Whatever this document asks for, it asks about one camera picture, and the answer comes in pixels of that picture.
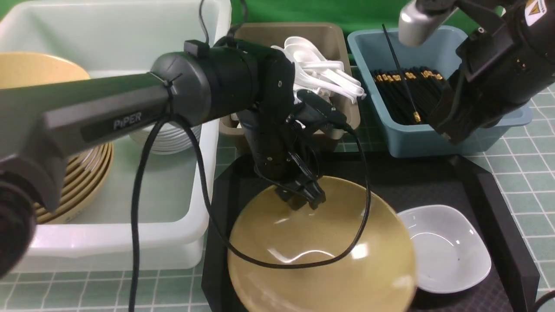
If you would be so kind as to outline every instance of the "black chopsticks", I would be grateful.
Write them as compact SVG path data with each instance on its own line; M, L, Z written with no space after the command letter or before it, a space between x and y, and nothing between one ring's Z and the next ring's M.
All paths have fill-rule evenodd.
M445 83L438 71L427 67L373 71L372 77L391 118L403 125L427 123L427 117L441 99ZM421 117L420 122L415 120L415 113Z

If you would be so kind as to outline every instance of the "stacked white plates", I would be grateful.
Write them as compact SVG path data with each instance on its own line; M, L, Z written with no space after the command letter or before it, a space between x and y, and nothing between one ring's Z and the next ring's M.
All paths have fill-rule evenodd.
M144 145L152 128L153 126L143 128L129 136L138 144ZM196 139L199 140L201 126L192 127L191 130L195 134ZM150 152L158 155L169 155L182 152L191 146L192 143L185 131L176 125L168 123L162 126Z

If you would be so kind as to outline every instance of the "white square dish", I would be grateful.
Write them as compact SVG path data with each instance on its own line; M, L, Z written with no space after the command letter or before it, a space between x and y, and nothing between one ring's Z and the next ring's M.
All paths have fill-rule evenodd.
M490 273L486 245L457 209L429 205L405 210L398 217L415 246L420 289L457 293L477 285Z

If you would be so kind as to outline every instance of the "chopstick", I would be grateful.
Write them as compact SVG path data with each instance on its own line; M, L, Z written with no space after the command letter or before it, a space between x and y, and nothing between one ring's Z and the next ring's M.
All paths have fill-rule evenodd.
M422 119L420 118L420 114L418 113L417 109L416 109L416 105L414 100L412 99L412 95L411 95L411 91L408 88L408 84L406 82L405 79L405 75L402 74L402 70L401 70L401 65L399 65L399 60L397 59L397 55L395 54L395 50L393 49L393 45L391 44L391 40L389 39L389 34L387 33L387 29L385 28L385 24L382 24L382 28L384 29L384 34L385 34L385 38L387 39L387 44L389 44L389 50L391 50L391 55L393 56L393 60L395 61L395 66L397 67L397 71L399 73L401 73L401 80L403 81L403 85L405 86L405 89L407 91L408 97L410 99L410 102L412 104L412 107L414 108L414 119L416 121L416 123L420 123L422 121Z

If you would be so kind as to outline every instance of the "blue plastic bin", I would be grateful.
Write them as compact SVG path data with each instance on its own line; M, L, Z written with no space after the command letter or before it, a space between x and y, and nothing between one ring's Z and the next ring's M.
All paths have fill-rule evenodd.
M398 30L388 30L391 43L403 68L427 66L438 70L445 78L449 77L460 65L461 59L455 49L466 39L466 34L455 27L440 27L423 45L411 48L402 45ZM376 115L380 118L387 147L393 157L421 157L448 154L473 154L489 149L511 127L523 126L532 121L532 111L525 105L507 114L494 127L478 129L471 137L457 146L449 143L427 124L401 125L393 121L371 71L383 69L396 70L387 40L381 29L353 32L347 38L356 64L374 103Z

